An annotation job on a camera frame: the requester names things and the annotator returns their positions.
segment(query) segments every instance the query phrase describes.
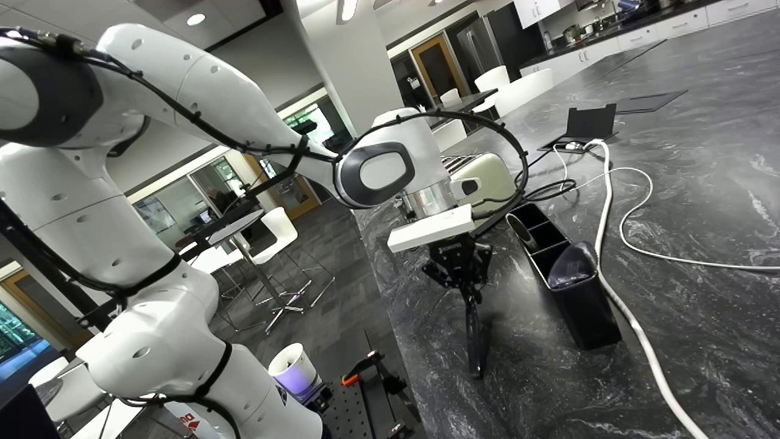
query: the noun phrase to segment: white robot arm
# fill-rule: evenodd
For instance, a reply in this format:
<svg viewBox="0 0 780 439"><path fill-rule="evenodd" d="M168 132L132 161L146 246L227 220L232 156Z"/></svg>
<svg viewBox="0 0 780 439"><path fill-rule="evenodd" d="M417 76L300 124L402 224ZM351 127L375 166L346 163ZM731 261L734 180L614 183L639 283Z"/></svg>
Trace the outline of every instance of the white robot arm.
<svg viewBox="0 0 780 439"><path fill-rule="evenodd" d="M244 439L322 437L319 417L283 398L251 351L210 334L217 283L176 263L105 173L105 154L137 137L144 117L283 166L295 161L351 207L407 190L424 217L453 205L431 132L422 120L388 127L336 156L302 144L244 73L168 34L119 24L90 51L66 37L0 29L0 141L12 141L0 144L0 205L93 278L88 288L134 293L78 351L95 383L119 398L197 395ZM222 417L202 415L232 437Z"/></svg>

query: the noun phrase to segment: glass wall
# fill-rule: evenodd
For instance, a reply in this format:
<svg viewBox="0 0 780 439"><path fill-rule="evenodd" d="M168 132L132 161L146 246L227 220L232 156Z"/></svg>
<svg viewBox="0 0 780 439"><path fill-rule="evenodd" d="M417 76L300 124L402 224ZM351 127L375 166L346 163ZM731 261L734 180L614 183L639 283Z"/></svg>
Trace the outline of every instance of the glass wall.
<svg viewBox="0 0 780 439"><path fill-rule="evenodd" d="M134 207L166 246L180 251L193 232L215 222L239 195L244 195L244 180L227 159L217 159Z"/></svg>
<svg viewBox="0 0 780 439"><path fill-rule="evenodd" d="M20 354L37 339L39 334L34 334L12 310L0 302L0 361Z"/></svg>

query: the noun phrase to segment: table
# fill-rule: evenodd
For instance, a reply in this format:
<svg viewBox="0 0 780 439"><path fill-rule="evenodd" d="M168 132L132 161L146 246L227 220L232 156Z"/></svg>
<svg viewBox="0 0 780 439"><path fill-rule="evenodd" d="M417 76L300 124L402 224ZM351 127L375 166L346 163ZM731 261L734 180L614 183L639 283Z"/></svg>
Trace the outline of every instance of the table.
<svg viewBox="0 0 780 439"><path fill-rule="evenodd" d="M780 29L778 12L665 41L641 56L609 56L505 117L536 146L566 132L568 107L687 90L648 115L619 115L617 163L656 178L651 205L629 229L644 246L714 261L778 263L780 234ZM449 154L509 149L478 132ZM570 166L575 180L600 163ZM563 178L553 156L531 188ZM646 190L617 176L612 224ZM592 241L605 190L544 210L570 241ZM466 380L463 305L427 280L424 251L390 256L392 207L356 212L378 288L417 393L429 437L685 437L661 402L648 366L622 322L624 341L578 351L522 249L500 227L485 312L492 354L483 383ZM644 322L680 402L712 437L780 434L780 285L773 276L648 261L607 234L605 273Z"/></svg>
<svg viewBox="0 0 780 439"><path fill-rule="evenodd" d="M261 210L258 210L258 212L249 212L249 215L239 217L236 222L232 222L232 224L212 232L212 234L207 237L207 244L210 244L210 246L217 246L217 244L222 244L222 241L241 234L244 229L249 229L249 227L251 227L256 220L261 220L261 217L263 217ZM300 298L300 293L302 293L305 288L310 288L312 280L307 280L307 283L300 288L300 293L295 293L295 295L280 293L280 290L271 283L271 278L266 276L266 271L251 261L251 254L249 254L241 244L236 244L236 249L239 249L241 256L256 268L256 276L258 276L258 280L263 283L263 290L268 290L268 295L271 295L268 300L263 300L263 302L258 302L258 305L273 302L273 307L275 307L271 322L266 324L266 332L271 332L285 312L305 315L305 310L302 310L302 307L293 307L293 302Z"/></svg>
<svg viewBox="0 0 780 439"><path fill-rule="evenodd" d="M93 407L105 395L105 390L95 385L90 371L83 363L61 373L59 380L61 390L46 405L54 424Z"/></svg>
<svg viewBox="0 0 780 439"><path fill-rule="evenodd" d="M115 439L141 415L141 410L144 407L129 407L122 400L112 400L112 405L78 429L73 439Z"/></svg>
<svg viewBox="0 0 780 439"><path fill-rule="evenodd" d="M49 405L61 388L63 388L63 378L51 378L51 380L41 383L39 388L34 388L34 393L39 395L39 400L44 405Z"/></svg>

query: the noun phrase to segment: door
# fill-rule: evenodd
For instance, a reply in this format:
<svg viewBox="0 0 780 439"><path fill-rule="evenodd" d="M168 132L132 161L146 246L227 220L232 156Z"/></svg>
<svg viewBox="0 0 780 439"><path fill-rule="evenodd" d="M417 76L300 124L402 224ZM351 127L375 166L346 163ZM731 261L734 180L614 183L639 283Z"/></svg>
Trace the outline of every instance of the door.
<svg viewBox="0 0 780 439"><path fill-rule="evenodd" d="M244 159L249 161L251 171L258 176L258 183L263 183L283 171L283 166L263 161L263 159L261 161L254 156L244 156ZM319 198L314 195L310 180L297 173L293 178L285 178L283 183L273 185L268 190L268 195L275 205L288 210L290 220L302 217L319 205Z"/></svg>
<svg viewBox="0 0 780 439"><path fill-rule="evenodd" d="M34 278L29 278L24 271L5 278L2 290L7 290L10 298L17 300L20 307L27 310L27 315L37 322L24 322L27 327L41 327L41 337L46 337L51 344L66 344L68 349L78 349L88 339L93 339L93 332L76 324L66 310L63 315L54 317L46 312L39 300L49 298L54 300Z"/></svg>
<svg viewBox="0 0 780 439"><path fill-rule="evenodd" d="M434 107L429 93L422 85L419 71L414 68L412 56L405 51L395 56L392 73L397 80L400 98L405 100L405 107Z"/></svg>
<svg viewBox="0 0 780 439"><path fill-rule="evenodd" d="M453 49L444 37L414 46L412 56L431 98L439 98L451 88L458 88L461 95L468 95L468 83L463 80Z"/></svg>

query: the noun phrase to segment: chair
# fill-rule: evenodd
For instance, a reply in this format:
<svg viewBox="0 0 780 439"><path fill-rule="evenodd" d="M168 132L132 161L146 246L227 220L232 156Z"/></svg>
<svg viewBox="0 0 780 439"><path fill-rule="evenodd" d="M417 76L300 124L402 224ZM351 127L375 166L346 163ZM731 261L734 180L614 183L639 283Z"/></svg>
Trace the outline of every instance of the chair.
<svg viewBox="0 0 780 439"><path fill-rule="evenodd" d="M556 85L556 78L551 68L534 71L529 76L522 76L519 80L509 83L507 88L500 88L495 95L495 112L497 117L505 117L514 112L517 107L536 100L539 95L548 93Z"/></svg>
<svg viewBox="0 0 780 439"><path fill-rule="evenodd" d="M266 212L266 215L261 217L261 222L268 227L268 232L275 237L275 241L273 241L268 249L263 249L261 254L251 256L251 263L261 268L261 271L258 271L258 278L261 278L261 283L268 288L271 302L273 302L273 307L275 307L273 319L271 319L268 327L266 327L266 332L271 332L271 329L275 327L275 322L278 322L285 312L305 315L302 307L293 307L293 305L295 305L295 302L302 298L302 293L312 285L312 278L310 278L305 285L300 285L297 293L280 293L280 290L275 290L275 285L271 283L271 278L263 273L263 266L266 266L268 261L273 261L278 254L283 254L283 249L288 249L288 246L297 239L297 229L295 229L295 224L290 222L290 217L288 217L288 212L285 212L283 207L275 207L275 210ZM322 300L322 295L327 293L327 288L329 288L334 280L336 280L336 276L329 278L329 283L317 293L317 298L310 302L310 307L317 307L317 302Z"/></svg>
<svg viewBox="0 0 780 439"><path fill-rule="evenodd" d="M451 90L441 93L439 100L441 100L441 107L458 105L461 102L461 90L451 88Z"/></svg>
<svg viewBox="0 0 780 439"><path fill-rule="evenodd" d="M27 383L32 388L41 388L44 383L54 380L59 373L68 368L68 359L59 356L56 361L46 363L41 371L37 371Z"/></svg>
<svg viewBox="0 0 780 439"><path fill-rule="evenodd" d="M490 68L485 71L480 78L473 80L478 85L480 93L488 90L497 90L495 95L490 95L485 102L480 102L478 107L473 107L475 115L488 115L495 117L495 100L502 93L502 88L509 85L509 73L505 66Z"/></svg>
<svg viewBox="0 0 780 439"><path fill-rule="evenodd" d="M473 83L478 85L480 93L497 90L502 85L509 85L509 71L507 66L495 66L485 71L480 78L475 78Z"/></svg>
<svg viewBox="0 0 780 439"><path fill-rule="evenodd" d="M444 122L441 127L434 127L434 139L439 144L439 151L451 149L453 144L463 141L466 124L461 120Z"/></svg>

